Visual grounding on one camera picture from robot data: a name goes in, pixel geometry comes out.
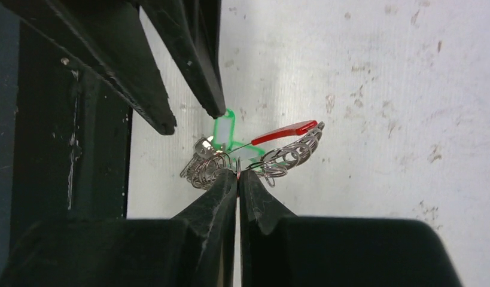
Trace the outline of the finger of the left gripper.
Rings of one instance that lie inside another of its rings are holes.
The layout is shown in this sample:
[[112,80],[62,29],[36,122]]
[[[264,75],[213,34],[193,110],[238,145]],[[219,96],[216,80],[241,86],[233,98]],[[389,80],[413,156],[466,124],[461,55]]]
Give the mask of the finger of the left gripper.
[[79,60],[161,135],[176,119],[132,1],[1,1],[40,35]]
[[226,113],[218,64],[221,1],[147,0],[140,6],[212,118]]

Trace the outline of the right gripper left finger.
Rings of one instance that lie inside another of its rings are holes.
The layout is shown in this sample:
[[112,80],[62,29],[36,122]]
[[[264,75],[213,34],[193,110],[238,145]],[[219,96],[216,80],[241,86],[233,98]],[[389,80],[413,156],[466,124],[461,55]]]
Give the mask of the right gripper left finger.
[[232,286],[237,191],[226,169],[171,219],[36,224],[0,286]]

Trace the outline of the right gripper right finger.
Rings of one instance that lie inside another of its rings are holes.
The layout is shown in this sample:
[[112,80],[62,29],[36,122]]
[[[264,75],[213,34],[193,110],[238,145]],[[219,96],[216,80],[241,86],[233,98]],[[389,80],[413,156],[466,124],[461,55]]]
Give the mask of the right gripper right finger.
[[243,286],[461,286],[424,222],[298,216],[252,171],[238,189]]

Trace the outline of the metal keyring with red handle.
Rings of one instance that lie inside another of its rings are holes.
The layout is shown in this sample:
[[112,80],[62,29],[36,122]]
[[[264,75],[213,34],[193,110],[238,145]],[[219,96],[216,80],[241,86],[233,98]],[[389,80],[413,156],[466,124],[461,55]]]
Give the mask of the metal keyring with red handle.
[[[257,162],[241,161],[242,172],[251,170],[263,178],[268,186],[276,185],[275,179],[286,176],[288,171],[307,162],[315,153],[322,138],[325,123],[308,120],[281,127],[253,139],[248,145],[257,146],[282,138],[297,136],[298,139],[267,151]],[[179,176],[194,188],[208,190],[216,178],[225,170],[235,173],[235,158],[226,153],[216,153],[209,158],[195,155],[185,165]]]

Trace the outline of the key with red tag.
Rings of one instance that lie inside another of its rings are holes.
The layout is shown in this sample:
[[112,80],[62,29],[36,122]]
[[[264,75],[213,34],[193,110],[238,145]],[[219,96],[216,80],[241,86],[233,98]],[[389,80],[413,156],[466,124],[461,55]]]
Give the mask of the key with red tag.
[[242,171],[242,168],[241,168],[241,158],[238,157],[238,158],[235,159],[235,174],[236,174],[237,180],[240,179],[241,171]]

